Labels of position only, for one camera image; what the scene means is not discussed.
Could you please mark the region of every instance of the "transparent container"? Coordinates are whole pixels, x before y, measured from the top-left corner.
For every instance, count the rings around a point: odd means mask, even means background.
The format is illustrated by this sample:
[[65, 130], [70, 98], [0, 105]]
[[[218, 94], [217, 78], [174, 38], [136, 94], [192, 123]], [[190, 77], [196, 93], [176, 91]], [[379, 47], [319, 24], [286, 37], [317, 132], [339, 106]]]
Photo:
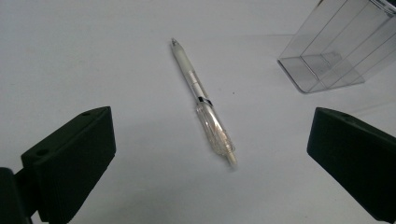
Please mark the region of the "transparent container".
[[359, 84], [396, 61], [396, 0], [322, 0], [278, 62], [302, 92]]

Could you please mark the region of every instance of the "ballpoint pen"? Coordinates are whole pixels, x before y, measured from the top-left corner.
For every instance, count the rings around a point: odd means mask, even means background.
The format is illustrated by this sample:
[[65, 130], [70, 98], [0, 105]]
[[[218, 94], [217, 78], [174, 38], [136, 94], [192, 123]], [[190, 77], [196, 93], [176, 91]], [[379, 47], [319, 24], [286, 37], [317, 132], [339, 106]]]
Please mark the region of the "ballpoint pen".
[[210, 146], [213, 150], [222, 156], [225, 156], [233, 168], [236, 167], [236, 158], [233, 154], [235, 148], [230, 140], [223, 125], [221, 124], [218, 115], [216, 114], [212, 103], [202, 86], [198, 76], [195, 73], [189, 59], [187, 58], [184, 49], [180, 44], [172, 38], [172, 52], [175, 55], [180, 70], [186, 78], [192, 93], [197, 102], [196, 111], [200, 119], [206, 136], [209, 140]]

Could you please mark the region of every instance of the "white background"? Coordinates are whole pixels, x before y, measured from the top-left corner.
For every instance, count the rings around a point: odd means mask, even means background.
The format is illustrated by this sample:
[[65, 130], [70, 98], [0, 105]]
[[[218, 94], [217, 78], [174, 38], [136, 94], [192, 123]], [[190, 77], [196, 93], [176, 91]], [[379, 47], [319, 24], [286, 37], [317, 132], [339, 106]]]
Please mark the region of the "white background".
[[[376, 223], [306, 143], [317, 106], [396, 135], [396, 63], [365, 84], [299, 93], [276, 58], [317, 2], [0, 0], [0, 166], [18, 172], [25, 150], [110, 105], [118, 151], [71, 223]], [[206, 141], [172, 37], [236, 171]]]

